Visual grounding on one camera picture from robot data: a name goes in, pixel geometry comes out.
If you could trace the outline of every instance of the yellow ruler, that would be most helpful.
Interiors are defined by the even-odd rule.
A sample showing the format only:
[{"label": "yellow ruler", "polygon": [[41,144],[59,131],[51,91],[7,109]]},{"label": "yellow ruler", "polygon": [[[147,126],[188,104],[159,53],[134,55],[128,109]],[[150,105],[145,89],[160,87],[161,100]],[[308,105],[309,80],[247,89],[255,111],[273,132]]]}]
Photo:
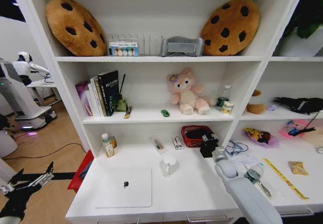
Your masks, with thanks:
[{"label": "yellow ruler", "polygon": [[267,158],[263,158],[263,160],[289,186],[289,188],[291,188],[298,195],[299,198],[303,200],[309,199],[308,197],[304,196]]}]

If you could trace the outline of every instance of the snack packet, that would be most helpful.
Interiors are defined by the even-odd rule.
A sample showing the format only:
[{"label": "snack packet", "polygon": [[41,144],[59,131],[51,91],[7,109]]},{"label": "snack packet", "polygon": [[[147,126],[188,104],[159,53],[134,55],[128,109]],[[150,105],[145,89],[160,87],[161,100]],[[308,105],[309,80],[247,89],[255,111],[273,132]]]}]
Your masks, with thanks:
[{"label": "snack packet", "polygon": [[303,166],[303,162],[289,161],[288,166],[295,175],[308,175],[308,172],[306,172]]}]

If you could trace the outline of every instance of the desk surface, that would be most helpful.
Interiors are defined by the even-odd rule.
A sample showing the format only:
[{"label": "desk surface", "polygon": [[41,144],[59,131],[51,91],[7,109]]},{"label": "desk surface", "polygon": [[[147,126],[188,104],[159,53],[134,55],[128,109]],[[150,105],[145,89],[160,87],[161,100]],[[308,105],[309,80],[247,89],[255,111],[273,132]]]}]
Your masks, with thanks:
[{"label": "desk surface", "polygon": [[32,81],[30,84],[28,84],[26,87],[32,88],[32,87],[48,87],[48,88],[56,88],[56,84],[53,83],[46,83],[43,79]]},{"label": "desk surface", "polygon": [[[290,207],[322,209],[323,155],[316,153],[314,147],[302,139],[280,138],[277,148],[267,149],[257,146],[242,136],[249,145],[249,153],[261,159],[268,158],[305,196],[301,200],[268,166],[265,168],[263,180],[269,182],[279,193],[270,200],[280,210],[291,210]],[[103,150],[95,158],[81,185],[66,217],[109,216],[124,214],[166,213],[176,211],[202,210],[237,210],[238,207],[225,190],[222,180],[214,170],[212,158],[203,158],[197,148],[185,147],[176,151],[167,139],[160,139],[168,149],[168,153],[176,157],[179,169],[170,177],[162,176],[160,161],[162,156],[152,147],[149,141],[117,137],[116,155],[107,158]],[[309,176],[294,175],[290,171],[288,161],[303,161]],[[103,167],[150,167],[152,168],[152,206],[136,208],[95,208],[93,192],[98,191],[90,186],[89,179]],[[244,167],[239,167],[241,174]]]}]

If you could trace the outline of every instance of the pink stuffed animal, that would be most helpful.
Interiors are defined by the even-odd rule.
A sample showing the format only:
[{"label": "pink stuffed animal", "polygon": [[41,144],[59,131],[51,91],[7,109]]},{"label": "pink stuffed animal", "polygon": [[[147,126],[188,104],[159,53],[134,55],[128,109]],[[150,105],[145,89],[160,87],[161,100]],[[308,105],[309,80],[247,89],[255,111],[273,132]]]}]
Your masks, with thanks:
[{"label": "pink stuffed animal", "polygon": [[195,85],[195,75],[191,68],[185,68],[181,74],[167,76],[169,90],[174,93],[170,99],[171,104],[180,104],[180,110],[184,115],[193,114],[194,108],[200,114],[206,114],[209,104],[198,96],[205,88],[203,84]]}]

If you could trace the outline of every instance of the black book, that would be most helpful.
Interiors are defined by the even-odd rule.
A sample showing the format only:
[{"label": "black book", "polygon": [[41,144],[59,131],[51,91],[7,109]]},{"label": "black book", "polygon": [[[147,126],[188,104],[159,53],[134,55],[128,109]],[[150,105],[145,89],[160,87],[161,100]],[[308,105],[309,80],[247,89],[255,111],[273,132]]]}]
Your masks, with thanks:
[{"label": "black book", "polygon": [[104,108],[108,117],[112,116],[117,108],[117,94],[119,94],[118,70],[107,71],[97,75]]}]

